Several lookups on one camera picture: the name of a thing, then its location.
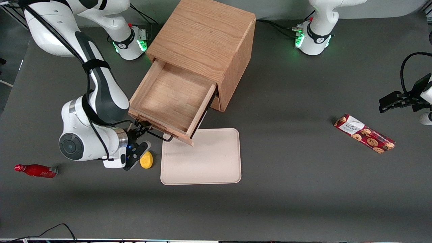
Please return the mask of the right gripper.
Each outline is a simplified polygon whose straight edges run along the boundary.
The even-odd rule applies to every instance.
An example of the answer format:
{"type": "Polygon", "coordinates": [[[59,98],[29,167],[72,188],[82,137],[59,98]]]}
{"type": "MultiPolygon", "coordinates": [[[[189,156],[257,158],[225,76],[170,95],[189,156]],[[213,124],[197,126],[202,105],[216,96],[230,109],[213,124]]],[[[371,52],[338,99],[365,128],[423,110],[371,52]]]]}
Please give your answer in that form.
{"type": "MultiPolygon", "coordinates": [[[[140,136],[144,135],[149,129],[151,129],[150,123],[145,123],[142,120],[135,120],[135,132],[140,132],[140,136]]],[[[110,137],[110,150],[107,160],[103,161],[106,168],[122,168],[132,169],[137,163],[138,155],[135,154],[138,148],[136,139],[129,135],[125,130],[114,130],[117,135],[110,137]]]]}

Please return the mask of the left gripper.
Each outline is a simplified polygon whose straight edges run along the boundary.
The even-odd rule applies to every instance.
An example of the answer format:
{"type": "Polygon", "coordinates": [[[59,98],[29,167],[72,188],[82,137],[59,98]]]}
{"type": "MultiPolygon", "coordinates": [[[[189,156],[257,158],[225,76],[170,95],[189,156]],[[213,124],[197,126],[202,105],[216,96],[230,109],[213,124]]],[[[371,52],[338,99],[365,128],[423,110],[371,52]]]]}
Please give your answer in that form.
{"type": "Polygon", "coordinates": [[[409,94],[402,93],[400,91],[394,91],[389,94],[389,100],[380,99],[379,112],[383,114],[391,109],[411,106],[410,103],[405,102],[410,100],[410,96],[411,100],[414,102],[414,104],[412,105],[412,110],[414,112],[418,112],[422,109],[431,110],[431,101],[427,101],[420,96],[423,92],[427,90],[431,91],[430,78],[431,73],[428,73],[424,77],[417,80],[413,85],[412,90],[409,91],[409,94]]]}

